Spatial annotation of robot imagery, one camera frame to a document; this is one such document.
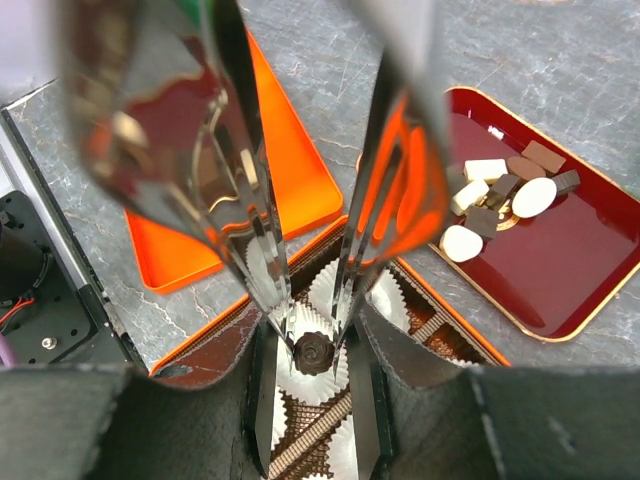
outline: red wire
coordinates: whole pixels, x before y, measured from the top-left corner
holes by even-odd
[[[13,315],[15,315],[19,310],[22,310],[24,307],[28,307],[35,301],[36,301],[35,298],[32,298],[27,301],[25,301],[23,298],[20,298],[20,300],[18,300],[18,303],[16,303],[11,310],[9,310],[7,313],[5,313],[5,315],[2,318],[0,318],[0,326],[5,321],[10,319]]]

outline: marble countertop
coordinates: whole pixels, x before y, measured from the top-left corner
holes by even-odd
[[[477,87],[640,196],[640,8],[635,0],[450,0],[448,83]],[[337,2],[245,0],[251,31],[345,201],[379,48]],[[228,272],[159,296],[141,284],[122,209],[80,170],[50,85],[11,115],[145,362],[153,364],[235,302]],[[314,234],[288,242],[291,255]],[[640,277],[574,340],[544,344],[515,326],[428,248],[416,270],[514,364],[640,363]]]

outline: red tray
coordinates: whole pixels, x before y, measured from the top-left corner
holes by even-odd
[[[338,218],[343,197],[262,52],[248,37],[282,230],[291,239]],[[222,269],[218,257],[199,242],[128,211],[126,218],[142,283],[149,290],[167,294]]]
[[[432,247],[525,333],[569,340],[640,267],[640,203],[483,93],[449,93],[455,162],[508,158],[535,140],[565,157],[561,172],[577,170],[582,183],[537,217],[507,214],[505,229],[468,262],[454,264]]]

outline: dark red tray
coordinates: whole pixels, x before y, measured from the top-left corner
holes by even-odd
[[[640,203],[483,93],[470,88],[449,93],[458,164],[508,158],[536,140],[567,159],[561,172],[575,169],[580,175],[578,189],[541,215],[518,219],[507,213],[504,230],[478,257],[449,261],[525,333],[569,340],[640,267]],[[489,127],[503,132],[503,139]]]

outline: dark chocolate bar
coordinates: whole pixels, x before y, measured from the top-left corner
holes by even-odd
[[[533,160],[547,172],[554,174],[560,171],[560,168],[562,168],[562,165],[564,165],[564,162],[566,161],[563,156],[552,152],[547,147],[539,144],[535,140],[529,142],[527,148],[523,150],[522,156]]]
[[[469,207],[464,226],[477,233],[484,241],[496,238],[499,214],[495,210],[481,207]]]
[[[457,165],[450,165],[446,169],[447,183],[449,184],[449,193],[451,196],[458,193],[467,186],[467,179],[462,173],[462,168]]]
[[[568,172],[556,175],[551,180],[558,187],[558,193],[556,195],[566,195],[569,192],[573,192],[578,185],[580,185],[580,175],[575,170],[569,170]]]
[[[520,177],[517,175],[501,176],[489,189],[484,204],[489,208],[499,209],[518,187],[518,183],[520,183]]]
[[[523,183],[534,178],[546,177],[547,174],[540,165],[525,157],[510,157],[507,159],[507,169],[523,180]]]

